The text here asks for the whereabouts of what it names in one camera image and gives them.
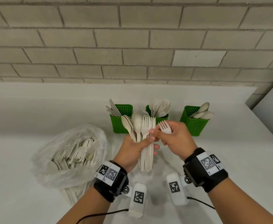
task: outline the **hand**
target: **hand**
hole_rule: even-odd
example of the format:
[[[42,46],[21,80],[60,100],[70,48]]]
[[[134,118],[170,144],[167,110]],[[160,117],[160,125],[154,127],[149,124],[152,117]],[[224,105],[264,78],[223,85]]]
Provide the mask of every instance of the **hand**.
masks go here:
[[[156,129],[149,130],[149,133],[161,139],[163,145],[168,145],[169,149],[184,161],[198,146],[183,122],[167,120],[167,123],[172,129],[172,134],[161,132],[159,125],[156,125]]]
[[[142,150],[152,144],[156,138],[154,136],[147,137],[139,143],[135,143],[129,135],[127,135],[121,148],[113,161],[123,167],[127,173],[131,172],[137,165],[138,159],[141,157]],[[154,149],[159,149],[159,145],[154,144]]]

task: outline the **perforated green basket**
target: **perforated green basket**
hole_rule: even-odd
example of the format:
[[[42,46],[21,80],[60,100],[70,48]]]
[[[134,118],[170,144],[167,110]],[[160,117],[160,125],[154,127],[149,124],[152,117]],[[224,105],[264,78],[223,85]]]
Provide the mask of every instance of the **perforated green basket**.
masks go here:
[[[149,109],[149,105],[146,106],[146,112],[151,116],[151,110]],[[156,117],[156,124],[161,122],[162,120],[167,120],[169,118],[169,114],[167,114],[164,117]]]
[[[133,109],[132,105],[115,105],[115,106],[118,108],[118,110],[120,111],[122,115],[126,115],[131,118],[132,109]],[[128,133],[128,131],[124,128],[122,124],[121,117],[113,117],[111,115],[110,117],[111,117],[114,133]]]
[[[198,106],[185,106],[180,122],[185,123],[188,131],[191,133],[191,136],[199,136],[206,124],[208,123],[208,119],[194,119],[189,118],[190,115],[194,114],[198,111],[200,107]]]

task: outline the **plastic bag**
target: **plastic bag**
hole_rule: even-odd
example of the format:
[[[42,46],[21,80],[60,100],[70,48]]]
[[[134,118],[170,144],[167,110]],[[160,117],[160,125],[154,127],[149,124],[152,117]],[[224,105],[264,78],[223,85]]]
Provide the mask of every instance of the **plastic bag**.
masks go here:
[[[73,147],[78,142],[95,138],[94,156],[92,166],[78,166],[73,169],[59,170],[56,173],[48,173],[48,163],[68,147]],[[41,146],[32,156],[32,173],[37,182],[45,188],[68,188],[84,184],[94,178],[96,170],[104,162],[107,154],[108,141],[105,132],[96,125],[85,124],[65,131],[49,142]]]

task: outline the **wire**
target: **wire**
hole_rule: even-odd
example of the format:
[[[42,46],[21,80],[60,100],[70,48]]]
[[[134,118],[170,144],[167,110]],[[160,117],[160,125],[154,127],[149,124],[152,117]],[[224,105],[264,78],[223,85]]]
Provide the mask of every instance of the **wire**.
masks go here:
[[[214,208],[214,207],[212,207],[212,206],[210,206],[209,204],[206,204],[205,202],[200,201],[200,200],[198,200],[198,199],[196,199],[196,198],[192,198],[192,197],[190,197],[190,196],[187,196],[186,198],[187,198],[187,199],[189,199],[189,200],[195,200],[195,201],[198,201],[198,202],[200,202],[200,203],[202,203],[202,204],[205,204],[206,206],[208,206],[208,207],[210,207],[210,208],[213,208],[213,209],[215,210],[215,208]]]
[[[83,219],[86,219],[86,218],[95,217],[95,216],[101,216],[101,215],[110,215],[110,214],[115,214],[115,213],[122,212],[122,211],[128,211],[128,208],[127,209],[123,209],[123,210],[119,210],[119,211],[112,211],[112,212],[108,212],[108,213],[100,213],[100,214],[87,215],[87,216],[84,216],[84,217],[80,218],[77,221],[76,224],[79,224],[80,221],[82,221]]]

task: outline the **wall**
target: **wall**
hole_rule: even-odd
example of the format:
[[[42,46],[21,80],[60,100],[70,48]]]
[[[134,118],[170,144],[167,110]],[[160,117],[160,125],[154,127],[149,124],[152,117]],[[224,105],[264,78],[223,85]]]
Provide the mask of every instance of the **wall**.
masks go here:
[[[273,0],[0,0],[0,82],[273,87]]]

